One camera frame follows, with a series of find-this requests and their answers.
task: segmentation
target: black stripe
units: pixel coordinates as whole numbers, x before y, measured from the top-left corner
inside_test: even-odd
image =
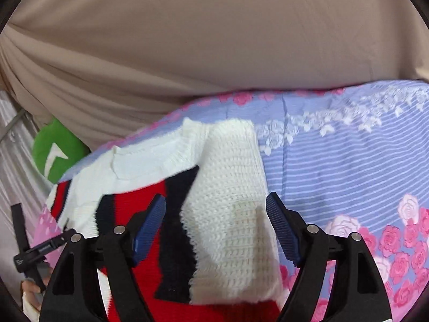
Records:
[[[189,237],[180,221],[183,202],[198,173],[198,166],[165,180],[167,209],[160,230],[159,266],[162,281],[155,298],[189,303],[189,281],[197,261]]]
[[[104,195],[95,211],[99,235],[106,235],[114,228],[114,195]]]

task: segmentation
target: silver curtain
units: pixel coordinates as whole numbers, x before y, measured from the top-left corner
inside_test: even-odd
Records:
[[[0,90],[0,133],[18,114],[6,92]],[[0,276],[13,297],[20,301],[19,282],[12,258],[18,253],[10,206],[22,203],[29,240],[52,185],[36,170],[31,157],[36,127],[24,115],[0,142]]]

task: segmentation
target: beige fabric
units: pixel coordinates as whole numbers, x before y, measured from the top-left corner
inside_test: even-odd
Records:
[[[91,148],[194,95],[429,78],[409,0],[23,0],[0,47],[17,100]]]

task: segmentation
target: green cushion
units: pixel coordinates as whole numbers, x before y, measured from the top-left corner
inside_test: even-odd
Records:
[[[52,183],[57,183],[71,166],[89,153],[89,148],[57,119],[43,127],[34,139],[36,167]]]

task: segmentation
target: gray fabric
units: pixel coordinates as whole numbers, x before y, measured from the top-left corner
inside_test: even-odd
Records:
[[[192,96],[428,80],[428,41],[409,0],[23,0],[0,71],[94,149]]]
[[[0,131],[18,113],[6,92],[0,91]],[[10,206],[22,203],[29,241],[52,184],[36,170],[31,157],[36,128],[24,116],[0,142],[0,276],[17,302],[21,302],[19,274],[13,264],[18,247]]]

